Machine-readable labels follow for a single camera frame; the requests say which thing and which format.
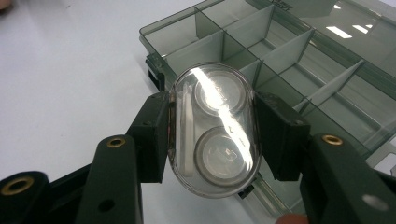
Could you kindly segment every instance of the transparent oval container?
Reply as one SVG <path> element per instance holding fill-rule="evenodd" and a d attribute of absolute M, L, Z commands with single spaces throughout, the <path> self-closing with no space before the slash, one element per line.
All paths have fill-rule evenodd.
<path fill-rule="evenodd" d="M 170 91 L 169 160 L 189 191 L 223 198 L 247 187 L 258 172 L 253 89 L 235 69 L 201 63 Z"/>

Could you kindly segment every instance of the compartment divider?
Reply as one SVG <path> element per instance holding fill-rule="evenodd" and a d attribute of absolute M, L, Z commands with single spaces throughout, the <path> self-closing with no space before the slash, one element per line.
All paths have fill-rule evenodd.
<path fill-rule="evenodd" d="M 254 14 L 258 9 L 244 0 L 222 0 L 212 7 L 202 8 L 201 11 L 218 26 L 225 28 Z"/>
<path fill-rule="evenodd" d="M 225 31 L 245 47 L 253 46 L 267 36 L 274 6 L 266 7 L 225 28 Z"/>
<path fill-rule="evenodd" d="M 250 50 L 241 45 L 241 43 L 225 31 L 223 33 L 224 41 L 222 62 L 228 65 L 233 65 L 236 69 L 241 69 L 257 60 L 257 57 L 251 53 Z"/>
<path fill-rule="evenodd" d="M 221 30 L 198 8 L 195 8 L 195 28 L 197 37 L 200 39 Z"/>
<path fill-rule="evenodd" d="M 253 89 L 255 91 L 271 92 L 281 97 L 288 105 L 297 105 L 304 98 L 289 82 L 262 61 L 257 66 Z"/>
<path fill-rule="evenodd" d="M 192 64 L 221 62 L 224 32 L 202 38 L 166 56 L 166 61 L 176 74 L 182 73 Z"/>
<path fill-rule="evenodd" d="M 334 78 L 312 95 L 306 97 L 302 102 L 296 105 L 294 109 L 300 111 L 308 101 L 312 102 L 314 105 L 321 105 L 332 95 L 341 90 L 363 64 L 364 60 L 360 60 L 358 63 L 348 68 L 344 73 Z"/>
<path fill-rule="evenodd" d="M 247 78 L 251 86 L 256 85 L 257 75 L 259 74 L 261 64 L 262 61 L 257 60 L 256 62 L 251 63 L 239 70 Z"/>
<path fill-rule="evenodd" d="M 301 59 L 314 32 L 315 29 L 311 29 L 293 38 L 286 44 L 261 57 L 261 60 L 278 74 L 285 71 Z"/>

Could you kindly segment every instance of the black plastic bracket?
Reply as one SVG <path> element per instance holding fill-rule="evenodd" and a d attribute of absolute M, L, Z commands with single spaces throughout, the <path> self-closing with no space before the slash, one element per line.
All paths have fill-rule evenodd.
<path fill-rule="evenodd" d="M 256 92 L 256 120 L 262 155 L 275 179 L 298 180 L 309 138 L 309 123 L 281 98 Z"/>
<path fill-rule="evenodd" d="M 38 223 L 50 208 L 50 183 L 40 172 L 0 181 L 0 223 Z"/>
<path fill-rule="evenodd" d="M 134 139 L 116 135 L 102 140 L 95 153 L 77 224 L 143 223 Z"/>
<path fill-rule="evenodd" d="M 346 140 L 313 136 L 301 193 L 309 223 L 396 223 L 396 196 Z"/>
<path fill-rule="evenodd" d="M 161 183 L 168 150 L 169 92 L 151 95 L 143 104 L 126 134 L 137 149 L 141 183 Z"/>

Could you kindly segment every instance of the screw hole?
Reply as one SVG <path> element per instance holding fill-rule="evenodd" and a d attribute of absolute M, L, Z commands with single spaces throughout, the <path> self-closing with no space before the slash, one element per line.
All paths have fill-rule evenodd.
<path fill-rule="evenodd" d="M 1 189 L 1 194 L 10 196 L 15 195 L 29 189 L 35 180 L 30 176 L 22 176 L 15 178 L 6 183 Z"/>
<path fill-rule="evenodd" d="M 120 147 L 125 144 L 125 139 L 123 138 L 112 138 L 108 140 L 107 146 L 108 147 Z"/>
<path fill-rule="evenodd" d="M 341 138 L 330 134 L 323 135 L 322 139 L 326 143 L 334 146 L 341 146 L 344 143 L 344 141 Z"/>
<path fill-rule="evenodd" d="M 105 213 L 113 209 L 114 205 L 116 204 L 114 203 L 113 200 L 107 199 L 99 203 L 98 210 L 101 213 Z"/>

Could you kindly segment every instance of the mounting hole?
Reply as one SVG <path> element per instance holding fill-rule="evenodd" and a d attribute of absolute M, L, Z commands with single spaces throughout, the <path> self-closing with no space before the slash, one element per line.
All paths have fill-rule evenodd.
<path fill-rule="evenodd" d="M 19 194 L 29 189 L 34 182 L 35 180 L 29 175 L 15 178 L 3 186 L 1 194 L 5 196 Z"/>
<path fill-rule="evenodd" d="M 382 199 L 376 197 L 375 195 L 364 194 L 363 196 L 361 196 L 361 198 L 365 203 L 367 203 L 367 205 L 378 211 L 386 212 L 389 209 L 388 204 L 382 201 Z"/>
<path fill-rule="evenodd" d="M 108 147 L 120 147 L 124 144 L 125 144 L 125 139 L 119 137 L 112 138 L 107 142 Z"/>
<path fill-rule="evenodd" d="M 344 141 L 341 138 L 334 136 L 334 135 L 330 135 L 330 134 L 323 135 L 322 139 L 326 143 L 328 143 L 330 145 L 334 145 L 334 146 L 341 146 L 344 143 Z"/>
<path fill-rule="evenodd" d="M 101 203 L 99 203 L 98 210 L 101 213 L 105 213 L 105 212 L 108 212 L 111 209 L 113 209 L 114 205 L 116 205 L 116 204 L 114 203 L 113 200 L 107 199 L 107 200 L 104 200 Z"/>

